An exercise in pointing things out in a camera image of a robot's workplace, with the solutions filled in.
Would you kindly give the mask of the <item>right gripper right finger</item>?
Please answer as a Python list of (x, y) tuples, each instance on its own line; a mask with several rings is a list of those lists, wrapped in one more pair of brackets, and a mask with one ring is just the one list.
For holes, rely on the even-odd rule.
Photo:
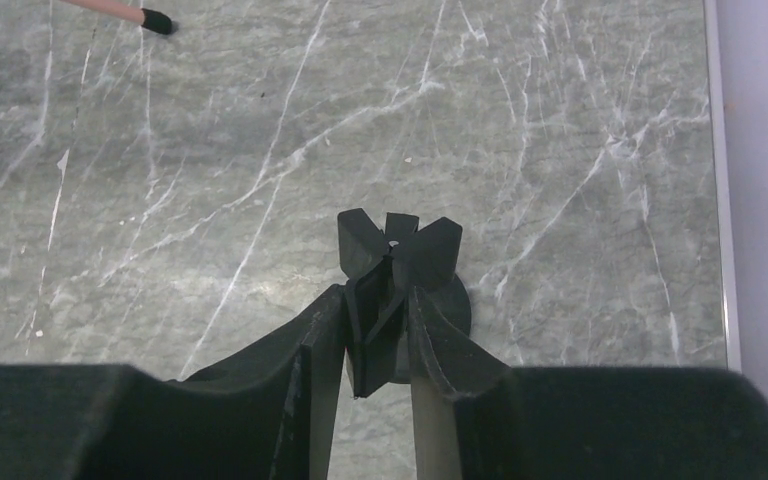
[(409, 297), (421, 479), (768, 479), (768, 402), (687, 367), (512, 367)]

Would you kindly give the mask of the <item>black round-base mic stand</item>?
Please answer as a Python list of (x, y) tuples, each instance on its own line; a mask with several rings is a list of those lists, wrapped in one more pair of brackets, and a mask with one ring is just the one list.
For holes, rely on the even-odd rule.
[(339, 261), (347, 277), (347, 373), (356, 397), (410, 381), (409, 292), (428, 293), (458, 331), (472, 329), (469, 294), (456, 274), (463, 228), (447, 217), (421, 225), (389, 213), (378, 227), (362, 208), (337, 216)]

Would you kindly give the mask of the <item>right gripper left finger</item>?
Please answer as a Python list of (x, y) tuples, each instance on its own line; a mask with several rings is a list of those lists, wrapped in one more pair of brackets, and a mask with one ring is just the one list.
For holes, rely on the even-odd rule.
[(324, 479), (343, 290), (183, 381), (125, 364), (0, 365), (0, 479)]

